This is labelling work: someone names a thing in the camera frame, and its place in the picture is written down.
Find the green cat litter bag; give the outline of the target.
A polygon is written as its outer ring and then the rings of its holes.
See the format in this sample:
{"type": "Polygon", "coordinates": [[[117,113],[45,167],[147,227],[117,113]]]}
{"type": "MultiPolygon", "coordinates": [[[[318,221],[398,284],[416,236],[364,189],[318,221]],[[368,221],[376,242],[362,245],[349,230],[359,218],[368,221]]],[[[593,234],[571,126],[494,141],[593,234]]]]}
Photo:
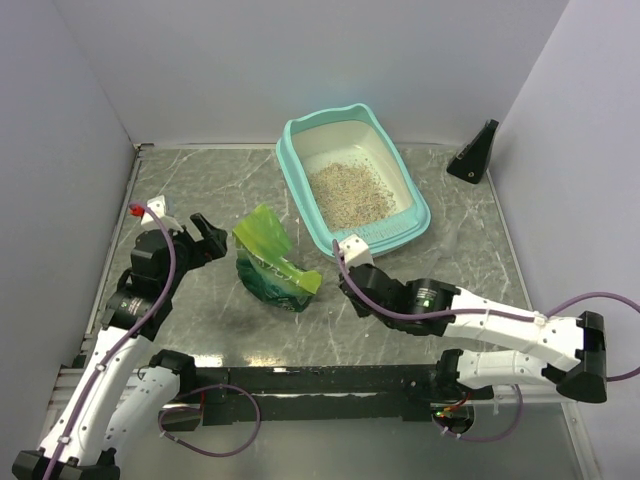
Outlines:
{"type": "Polygon", "coordinates": [[[265,204],[257,206],[233,228],[232,235],[236,271],[243,286],[266,305],[304,311],[323,276],[287,259],[293,244],[272,209],[265,204]]]}

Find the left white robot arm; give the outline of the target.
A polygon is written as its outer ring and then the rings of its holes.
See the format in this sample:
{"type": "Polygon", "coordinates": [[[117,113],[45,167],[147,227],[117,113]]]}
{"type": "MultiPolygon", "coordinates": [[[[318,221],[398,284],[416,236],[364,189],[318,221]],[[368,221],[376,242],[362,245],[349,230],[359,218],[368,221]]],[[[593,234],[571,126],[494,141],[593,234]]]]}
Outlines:
{"type": "Polygon", "coordinates": [[[75,391],[39,448],[18,453],[12,466],[16,478],[117,479],[127,450],[160,408],[194,396],[194,358],[169,350],[152,360],[131,393],[125,391],[171,312],[185,274],[227,253],[225,230],[199,213],[190,219],[199,241],[169,220],[137,237],[75,391]]]}

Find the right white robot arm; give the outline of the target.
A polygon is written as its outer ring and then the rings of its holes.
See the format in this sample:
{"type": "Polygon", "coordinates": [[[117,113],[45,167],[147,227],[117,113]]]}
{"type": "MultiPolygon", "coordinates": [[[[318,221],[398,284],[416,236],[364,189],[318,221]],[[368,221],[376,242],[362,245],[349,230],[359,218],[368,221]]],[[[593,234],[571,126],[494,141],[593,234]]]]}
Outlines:
{"type": "Polygon", "coordinates": [[[570,400],[607,399],[606,336],[602,315],[551,316],[510,307],[433,279],[402,283],[362,264],[343,268],[339,286],[359,317],[413,336],[474,340],[492,352],[445,352],[436,384],[458,398],[502,384],[552,385],[570,400]]]}

